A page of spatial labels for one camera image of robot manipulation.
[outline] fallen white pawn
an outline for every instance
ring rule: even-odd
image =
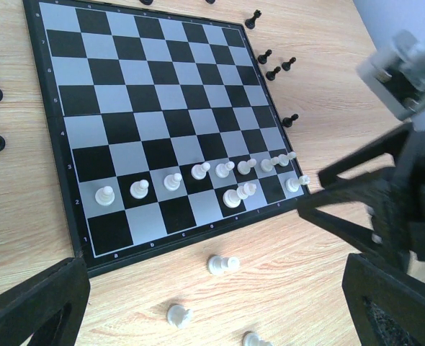
[[[205,162],[204,164],[195,164],[192,167],[192,176],[196,179],[196,180],[201,180],[206,178],[206,173],[207,171],[209,171],[211,168],[211,165],[208,164],[207,162]]]
[[[180,329],[185,328],[192,320],[192,317],[192,310],[186,310],[182,305],[178,304],[171,306],[168,310],[168,314],[166,315],[169,324]]]
[[[207,269],[213,275],[222,275],[230,270],[237,270],[240,267],[240,260],[237,257],[212,256],[207,261]]]
[[[288,191],[296,192],[299,190],[299,186],[308,185],[309,182],[310,182],[310,177],[308,175],[301,175],[299,179],[289,178],[286,181],[285,185]]]
[[[148,181],[143,179],[139,182],[133,183],[129,189],[129,192],[131,193],[131,196],[140,200],[148,194],[148,186]]]
[[[251,168],[257,165],[256,159],[250,159],[248,161],[240,161],[238,163],[237,169],[242,175],[247,175],[251,172]]]
[[[111,186],[101,187],[97,190],[95,198],[98,204],[107,206],[111,205],[115,200],[115,193]]]
[[[223,196],[224,204],[229,208],[236,208],[240,205],[242,200],[245,200],[248,196],[254,195],[256,189],[256,184],[247,182],[245,185],[239,186],[236,190],[227,190]]]

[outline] white pawn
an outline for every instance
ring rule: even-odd
[[[277,157],[272,157],[270,160],[263,159],[261,161],[261,168],[264,172],[271,172],[273,169],[273,166],[277,165],[279,163],[279,159]]]
[[[286,181],[285,185],[288,191],[296,192],[299,190],[299,186],[308,185],[309,182],[310,182],[310,177],[308,175],[301,175],[299,179],[289,178]]]
[[[182,176],[180,173],[170,174],[164,178],[164,187],[169,191],[176,191],[181,186]]]
[[[166,315],[169,324],[180,329],[185,328],[192,320],[192,317],[192,310],[186,310],[182,305],[178,304],[169,308],[168,314]]]
[[[208,164],[207,162],[205,162],[204,164],[195,164],[192,167],[192,176],[196,179],[196,180],[201,180],[206,178],[206,173],[207,171],[209,171],[211,168],[211,165]]]
[[[207,269],[213,275],[222,275],[230,270],[237,270],[240,267],[240,260],[237,257],[212,256],[207,261]]]
[[[100,205],[111,205],[115,200],[115,193],[111,186],[101,187],[97,190],[95,198]]]
[[[131,196],[140,200],[148,194],[148,186],[148,181],[142,179],[139,182],[133,183],[129,189],[129,192],[131,192]]]
[[[245,200],[248,196],[254,195],[256,189],[256,184],[247,182],[245,185],[239,186],[236,190],[227,190],[223,196],[224,204],[229,208],[236,208],[240,205],[241,200]]]
[[[238,163],[238,171],[242,175],[247,175],[251,171],[251,168],[257,165],[256,159],[250,159],[248,161],[240,161]]]
[[[226,178],[232,169],[235,168],[235,164],[232,161],[226,164],[218,164],[215,168],[215,173],[219,178]]]
[[[258,334],[250,332],[244,336],[243,346],[273,346],[273,344],[262,340]]]

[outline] wood grain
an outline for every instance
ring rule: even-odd
[[[136,0],[112,0],[143,6]],[[355,74],[373,45],[351,0],[155,0],[152,9],[242,22],[262,71],[297,63],[269,88],[281,117],[300,119],[289,136],[303,171],[316,172],[398,123]],[[0,293],[73,255],[20,0],[0,0]],[[378,160],[375,167],[386,163]],[[362,207],[334,208],[365,221]],[[91,280],[77,345],[239,345],[258,332],[274,345],[358,345],[341,290],[348,253],[336,237],[291,212]],[[211,254],[242,268],[209,275]],[[165,320],[171,303],[194,310],[183,330]]]

